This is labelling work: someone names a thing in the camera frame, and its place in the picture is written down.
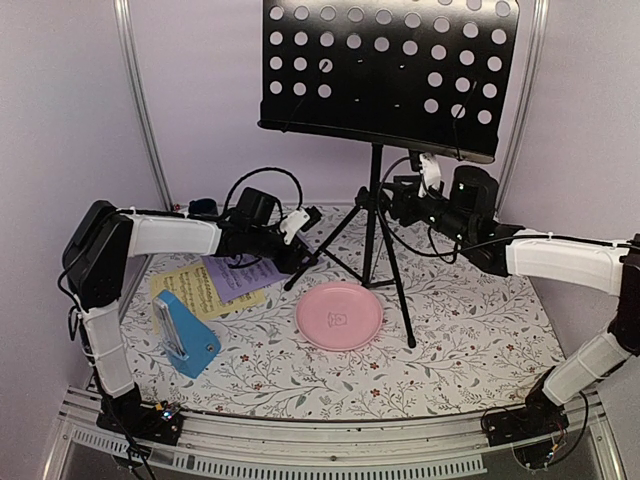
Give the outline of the purple sheet music page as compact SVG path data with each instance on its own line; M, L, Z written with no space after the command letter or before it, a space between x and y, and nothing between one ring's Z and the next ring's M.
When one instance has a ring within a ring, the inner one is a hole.
M203 256L201 260L224 303L291 277L280 272L269 259L249 257L240 261L239 268L227 257Z

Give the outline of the black music stand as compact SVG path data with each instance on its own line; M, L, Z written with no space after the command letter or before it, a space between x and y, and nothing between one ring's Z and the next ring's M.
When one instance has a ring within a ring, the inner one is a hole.
M373 247L397 242L379 188L418 175L409 152L431 153L450 194L460 166L485 170L498 150L520 8L515 1L266 1L261 128L368 143L366 288Z

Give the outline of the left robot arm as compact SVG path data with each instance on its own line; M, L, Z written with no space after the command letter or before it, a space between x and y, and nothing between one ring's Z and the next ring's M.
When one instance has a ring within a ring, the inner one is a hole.
M126 433L141 433L149 423L146 408L125 396L136 387L119 319L128 260L169 253L250 255L271 260L288 275L313 265L311 250L300 235L319 222L320 211L300 207L271 224L270 213L255 204L261 195L247 191L239 206L219 216L119 209L98 200L67 244L58 285L79 310L88 357L105 395L116 398L109 415Z

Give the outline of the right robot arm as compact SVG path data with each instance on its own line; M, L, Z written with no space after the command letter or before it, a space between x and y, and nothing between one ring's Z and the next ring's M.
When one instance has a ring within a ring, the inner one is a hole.
M538 380L517 415L517 427L537 436L556 409L639 353L639 241L591 240L542 233L495 218L498 182L473 166L455 169L444 196L434 168L383 181L386 212L399 225L423 222L454 242L454 255L480 271L534 277L602 291L617 298L614 319L577 352Z

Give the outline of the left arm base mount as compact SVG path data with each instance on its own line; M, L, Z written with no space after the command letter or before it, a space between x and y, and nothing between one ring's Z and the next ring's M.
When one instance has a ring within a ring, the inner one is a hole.
M184 417L178 403L166 400L155 404L142 400L137 384L124 395L113 397L100 391L101 410L96 425L134 439L176 446Z

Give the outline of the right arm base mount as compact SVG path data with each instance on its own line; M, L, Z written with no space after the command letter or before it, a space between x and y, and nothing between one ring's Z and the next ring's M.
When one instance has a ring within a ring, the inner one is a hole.
M564 408L545 397L527 398L523 406L509 409L495 407L484 412L480 426L490 446L532 440L545 436L537 443L517 447L516 461L529 470L546 469L560 450L569 427Z

